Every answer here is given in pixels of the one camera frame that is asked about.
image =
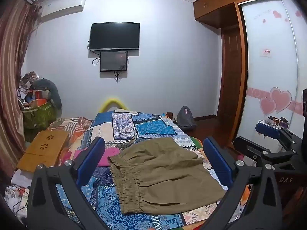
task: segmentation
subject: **white wall-mounted air conditioner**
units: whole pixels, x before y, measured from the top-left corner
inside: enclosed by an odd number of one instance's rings
[[[68,14],[82,12],[85,0],[57,0],[47,3],[41,13],[42,22]]]

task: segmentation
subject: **striped curtain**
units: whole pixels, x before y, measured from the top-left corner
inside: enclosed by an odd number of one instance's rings
[[[25,151],[17,88],[37,15],[36,4],[12,0],[0,18],[0,168],[9,177]]]

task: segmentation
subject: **silver bolt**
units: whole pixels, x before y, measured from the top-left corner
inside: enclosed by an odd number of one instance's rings
[[[36,167],[37,167],[39,170],[41,170],[41,169],[44,167],[44,165],[41,163],[41,164],[38,164]]]
[[[238,166],[244,166],[244,162],[243,162],[242,160],[237,160],[237,161],[236,161],[236,164],[237,164]]]
[[[64,162],[64,165],[65,166],[70,166],[71,164],[73,163],[73,160],[66,160],[65,162]]]
[[[267,170],[270,170],[270,169],[272,169],[272,166],[271,166],[270,164],[267,163],[267,164],[266,164],[266,169],[267,169]]]

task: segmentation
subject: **television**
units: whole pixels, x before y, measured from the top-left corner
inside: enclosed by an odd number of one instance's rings
[[[127,51],[100,52],[100,72],[126,71],[127,64]]]
[[[132,22],[93,23],[89,50],[139,49],[140,24]]]

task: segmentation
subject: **wooden furniture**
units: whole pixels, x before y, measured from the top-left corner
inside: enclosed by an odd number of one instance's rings
[[[219,126],[213,136],[220,145],[233,148],[247,89],[247,40],[242,10],[238,3],[248,0],[197,0],[195,19],[222,34],[222,80],[217,119]]]

